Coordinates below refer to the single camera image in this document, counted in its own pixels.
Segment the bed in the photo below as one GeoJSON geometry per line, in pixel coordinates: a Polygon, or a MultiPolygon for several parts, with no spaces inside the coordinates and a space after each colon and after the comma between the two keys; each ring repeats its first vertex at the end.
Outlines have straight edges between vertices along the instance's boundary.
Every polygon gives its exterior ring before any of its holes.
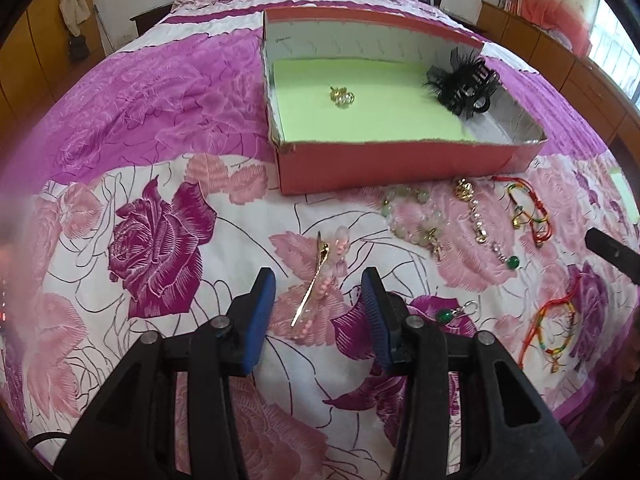
{"type": "MultiPolygon", "coordinates": [[[[476,181],[485,223],[519,257],[518,270],[475,243],[450,182],[424,184],[449,221],[441,261],[389,231],[382,189],[283,197],[260,60],[262,12],[283,2],[384,10],[464,30],[418,0],[178,0],[159,25],[85,75],[2,175],[4,190],[31,197],[16,242],[20,287],[10,288],[2,336],[0,399],[18,430],[69,432],[140,333],[194,330],[271,267],[276,304],[260,364],[231,384],[251,478],[384,478],[405,384],[372,359],[358,284],[376,266],[387,290],[431,319],[447,305],[478,302],[447,330],[490,330],[513,356],[537,309],[580,274],[578,330],[560,370],[552,373],[534,344],[524,371],[576,446],[590,449],[620,384],[616,360],[638,303],[630,280],[583,242],[597,227],[638,248],[638,227],[610,176],[614,157],[540,74],[487,43],[487,65],[549,138],[523,175],[557,227],[541,249],[513,229],[504,186],[476,181]],[[293,341],[316,233],[341,225],[351,236],[346,265],[312,328],[293,341]]],[[[562,316],[554,322],[561,340],[562,316]]],[[[452,470],[460,460],[456,387],[452,377],[452,470]]],[[[185,395],[181,376],[177,465],[187,472],[185,395]]],[[[52,462],[61,445],[38,452],[52,462]]]]}

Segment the red string bracelet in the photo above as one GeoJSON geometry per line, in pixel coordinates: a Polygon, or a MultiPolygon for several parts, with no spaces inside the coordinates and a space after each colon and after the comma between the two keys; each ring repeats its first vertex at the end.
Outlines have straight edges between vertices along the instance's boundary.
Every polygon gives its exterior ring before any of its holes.
{"type": "MultiPolygon", "coordinates": [[[[520,367],[520,369],[522,370],[524,367],[524,355],[527,352],[527,349],[529,349],[529,346],[531,345],[531,342],[533,341],[533,338],[537,335],[538,336],[538,340],[540,342],[542,342],[542,320],[545,318],[546,313],[554,306],[558,306],[558,305],[562,305],[562,304],[568,304],[571,305],[571,300],[574,298],[576,291],[578,290],[578,285],[580,283],[580,279],[582,278],[582,274],[578,274],[578,277],[575,280],[574,286],[572,287],[571,291],[563,298],[560,298],[559,300],[549,300],[547,301],[542,307],[540,307],[540,309],[538,310],[536,316],[533,319],[533,322],[531,323],[531,327],[529,329],[529,332],[527,333],[527,337],[524,339],[524,343],[522,345],[522,350],[520,350],[520,357],[518,359],[518,366],[520,367]]],[[[552,367],[552,372],[558,371],[558,357],[559,354],[562,350],[564,350],[566,348],[566,346],[569,344],[569,341],[571,341],[571,338],[573,336],[573,332],[574,332],[574,322],[575,322],[575,309],[573,308],[573,306],[569,307],[569,312],[570,312],[570,327],[569,327],[569,335],[567,336],[567,339],[565,340],[564,344],[559,348],[559,349],[548,349],[546,348],[543,344],[541,344],[541,348],[549,355],[551,355],[551,358],[554,361],[554,365],[552,367]]]]}
{"type": "Polygon", "coordinates": [[[492,180],[497,182],[515,182],[516,184],[511,184],[507,192],[509,193],[509,198],[514,205],[515,215],[513,216],[513,227],[518,229],[521,225],[529,224],[531,227],[531,235],[533,236],[533,241],[536,247],[542,247],[542,243],[549,240],[553,233],[554,229],[551,225],[551,220],[549,219],[549,213],[545,208],[545,205],[542,203],[533,189],[533,186],[524,180],[523,178],[519,178],[517,176],[492,176],[492,180]],[[524,208],[518,204],[517,200],[513,197],[511,190],[514,188],[519,188],[525,191],[530,199],[533,201],[533,205],[535,210],[540,211],[542,215],[540,218],[536,218],[533,214],[528,214],[524,211],[524,208]],[[540,224],[542,227],[538,229],[536,227],[537,224],[540,224]]]}

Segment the window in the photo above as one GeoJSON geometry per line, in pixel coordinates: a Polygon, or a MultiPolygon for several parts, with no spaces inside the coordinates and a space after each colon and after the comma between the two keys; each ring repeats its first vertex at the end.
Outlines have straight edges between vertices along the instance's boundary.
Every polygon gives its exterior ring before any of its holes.
{"type": "Polygon", "coordinates": [[[604,0],[591,28],[589,57],[640,107],[640,54],[604,0]]]}

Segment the open box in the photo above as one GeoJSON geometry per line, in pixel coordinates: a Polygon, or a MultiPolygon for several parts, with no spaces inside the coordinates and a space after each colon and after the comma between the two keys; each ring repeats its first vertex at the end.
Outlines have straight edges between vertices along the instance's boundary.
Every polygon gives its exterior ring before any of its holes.
{"type": "Polygon", "coordinates": [[[485,114],[462,120],[424,85],[450,54],[482,43],[442,25],[370,10],[289,7],[264,13],[271,141],[284,195],[455,176],[520,173],[546,137],[499,86],[485,114]],[[355,95],[348,108],[330,87],[355,95]]]}

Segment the black cable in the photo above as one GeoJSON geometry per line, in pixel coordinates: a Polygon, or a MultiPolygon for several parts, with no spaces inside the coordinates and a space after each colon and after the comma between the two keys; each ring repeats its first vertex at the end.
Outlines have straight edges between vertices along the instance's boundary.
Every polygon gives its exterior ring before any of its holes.
{"type": "Polygon", "coordinates": [[[66,440],[69,438],[69,434],[63,433],[62,431],[45,431],[44,433],[34,435],[27,440],[27,447],[29,449],[33,449],[39,443],[44,442],[45,440],[51,440],[52,438],[64,438],[66,440]]]}

